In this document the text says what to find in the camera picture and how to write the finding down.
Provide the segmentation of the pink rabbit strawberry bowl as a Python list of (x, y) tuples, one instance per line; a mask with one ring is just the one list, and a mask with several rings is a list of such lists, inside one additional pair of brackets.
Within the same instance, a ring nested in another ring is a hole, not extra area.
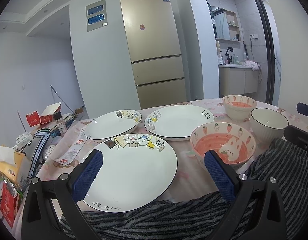
[(204, 155), (214, 150), (226, 164), (238, 168), (255, 153), (256, 141), (245, 128), (229, 122), (211, 122), (197, 127), (190, 143), (199, 165), (205, 169)]

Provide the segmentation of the black door frame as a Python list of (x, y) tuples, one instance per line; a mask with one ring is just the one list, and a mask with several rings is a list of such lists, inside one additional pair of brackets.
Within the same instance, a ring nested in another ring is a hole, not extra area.
[(278, 106), (281, 88), (280, 46), (276, 22), (268, 0), (255, 0), (266, 44), (267, 80), (265, 102)]

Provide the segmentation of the bathroom mirror shelf cabinet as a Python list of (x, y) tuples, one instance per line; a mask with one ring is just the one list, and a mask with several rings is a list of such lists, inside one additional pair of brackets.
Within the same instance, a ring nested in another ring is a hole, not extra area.
[(238, 18), (235, 12), (207, 3), (216, 40), (242, 42)]

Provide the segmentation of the bathroom vanity cabinet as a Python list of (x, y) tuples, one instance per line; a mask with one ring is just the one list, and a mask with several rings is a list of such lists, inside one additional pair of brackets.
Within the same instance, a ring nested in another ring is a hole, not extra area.
[(236, 64), (219, 65), (218, 69), (219, 94), (221, 96), (257, 92), (259, 70)]

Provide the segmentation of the red white open box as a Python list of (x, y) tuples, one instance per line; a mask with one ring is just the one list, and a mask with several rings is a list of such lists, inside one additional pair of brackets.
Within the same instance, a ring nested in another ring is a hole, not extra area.
[(38, 111), (33, 111), (26, 115), (27, 124), (30, 127), (34, 127), (52, 122), (53, 115), (60, 110), (61, 102), (58, 102), (47, 106), (41, 114), (39, 114)]

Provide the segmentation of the pink cartoon tablecloth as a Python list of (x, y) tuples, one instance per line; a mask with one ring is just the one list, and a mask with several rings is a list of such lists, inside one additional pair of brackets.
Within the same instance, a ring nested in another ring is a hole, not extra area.
[[(181, 103), (181, 104), (192, 104), (196, 106), (203, 107), (208, 109), (213, 113), (215, 117), (215, 121), (224, 121), (224, 122), (232, 122), (238, 124), (239, 126), (244, 127), (245, 129), (250, 128), (250, 122), (246, 121), (243, 123), (234, 122), (230, 118), (228, 118), (225, 114), (225, 108), (222, 105), (222, 99), (205, 99), (205, 100), (198, 100), (192, 101), (188, 103)], [(283, 114), (289, 120), (289, 123), (300, 128), (307, 130), (308, 132), (308, 117), (297, 114), (296, 106), (292, 107), (294, 110), (288, 110), (287, 108), (279, 108), (273, 105), (269, 105), (263, 102), (257, 102), (257, 107), (264, 107), (270, 108), (274, 111), (278, 111), (279, 113)], [(144, 128), (144, 118), (146, 118), (151, 112), (155, 111), (159, 107), (148, 108), (141, 110), (140, 113), (142, 114), (142, 121), (138, 125), (137, 129), (135, 129), (134, 133), (147, 133), (146, 129)], [(74, 140), (79, 136), (80, 130), (85, 128), (92, 119), (81, 119), (80, 121), (74, 121), (73, 124), (69, 127), (69, 130), (65, 134), (65, 136), (61, 139), (61, 141), (57, 144), (56, 148), (54, 149), (53, 153), (50, 157), (59, 157), (63, 155), (69, 148), (74, 144)], [(268, 149), (268, 146), (264, 144), (259, 144), (257, 141), (257, 148), (255, 155), (243, 166), (237, 168), (236, 170), (239, 172), (245, 171), (249, 165), (253, 162), (253, 160), (258, 157), (261, 153), (265, 152)], [(97, 144), (101, 141), (93, 141), (87, 139), (85, 144), (83, 145), (82, 149), (77, 154), (74, 161), (69, 165), (60, 165), (55, 164), (54, 161), (49, 158), (40, 171), (38, 172), (37, 177), (41, 180), (53, 180), (58, 178), (59, 175), (62, 173), (70, 173), (76, 164), (80, 163), (84, 156), (89, 153)], [(217, 191), (217, 187), (212, 182), (211, 177), (209, 176), (206, 169), (198, 163), (197, 158), (195, 157), (194, 151), (192, 150), (192, 146), (190, 141), (168, 141), (168, 143), (173, 147), (175, 153), (178, 158), (178, 169), (175, 175), (175, 179), (171, 186), (168, 188), (167, 191), (159, 200), (170, 200), (172, 202), (182, 202), (191, 199), (195, 199), (206, 195), (211, 192)]]

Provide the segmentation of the gold three-door refrigerator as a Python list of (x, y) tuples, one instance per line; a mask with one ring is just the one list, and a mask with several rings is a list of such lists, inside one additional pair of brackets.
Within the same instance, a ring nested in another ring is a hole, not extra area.
[(184, 68), (170, 0), (120, 4), (140, 107), (184, 102)]

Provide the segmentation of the clear bottle black cap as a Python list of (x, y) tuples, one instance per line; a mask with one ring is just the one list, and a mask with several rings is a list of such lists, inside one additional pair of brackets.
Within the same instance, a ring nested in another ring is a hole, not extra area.
[(58, 111), (58, 112), (54, 113), (53, 118), (54, 118), (54, 120), (56, 122), (57, 128), (58, 128), (61, 136), (64, 136), (65, 133), (67, 132), (67, 127), (66, 127), (66, 125), (64, 123), (61, 111)]

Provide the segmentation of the black faucet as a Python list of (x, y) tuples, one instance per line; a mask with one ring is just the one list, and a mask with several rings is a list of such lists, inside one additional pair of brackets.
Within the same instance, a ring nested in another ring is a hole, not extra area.
[(232, 59), (231, 59), (231, 56), (230, 56), (230, 52), (233, 52), (234, 49), (232, 47), (228, 47), (226, 52), (225, 52), (225, 56), (226, 56), (226, 64), (230, 64)]

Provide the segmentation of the striped grey garment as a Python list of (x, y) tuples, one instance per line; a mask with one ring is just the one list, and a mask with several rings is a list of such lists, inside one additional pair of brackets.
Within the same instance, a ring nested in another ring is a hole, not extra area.
[[(308, 223), (308, 139), (274, 140), (246, 170), (249, 179), (275, 178), (281, 193), (286, 238), (293, 239)], [(220, 192), (174, 203), (156, 200), (134, 211), (83, 211), (98, 239), (206, 239), (230, 208)]]

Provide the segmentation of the red snack bag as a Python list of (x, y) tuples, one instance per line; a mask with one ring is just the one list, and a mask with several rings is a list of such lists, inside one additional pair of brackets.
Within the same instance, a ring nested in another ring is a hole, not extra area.
[(19, 191), (19, 188), (8, 179), (4, 179), (2, 182), (0, 211), (11, 229), (13, 228), (21, 201), (22, 193)]

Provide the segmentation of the grey wall electrical panel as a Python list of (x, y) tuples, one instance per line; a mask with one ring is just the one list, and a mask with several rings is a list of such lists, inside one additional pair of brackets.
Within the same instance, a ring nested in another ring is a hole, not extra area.
[(87, 31), (107, 26), (106, 0), (86, 6)]

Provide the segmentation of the paper leaflet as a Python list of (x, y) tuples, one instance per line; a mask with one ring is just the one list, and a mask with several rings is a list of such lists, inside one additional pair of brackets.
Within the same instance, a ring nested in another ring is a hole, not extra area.
[(69, 165), (76, 158), (86, 141), (85, 128), (82, 128), (74, 144), (62, 156), (54, 159), (54, 161), (61, 165)]

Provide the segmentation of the white ribbed black-rim bowl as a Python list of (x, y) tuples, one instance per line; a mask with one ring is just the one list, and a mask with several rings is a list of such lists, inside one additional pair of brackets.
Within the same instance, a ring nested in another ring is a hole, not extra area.
[(276, 138), (282, 138), (288, 119), (268, 108), (255, 108), (251, 111), (250, 124), (258, 141), (269, 144)]

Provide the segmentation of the Life cartoon plate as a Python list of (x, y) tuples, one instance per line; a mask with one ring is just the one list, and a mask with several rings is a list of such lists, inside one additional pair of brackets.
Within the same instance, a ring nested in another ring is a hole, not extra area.
[(149, 114), (144, 126), (151, 134), (169, 141), (185, 141), (199, 126), (214, 122), (208, 109), (194, 105), (162, 107)]

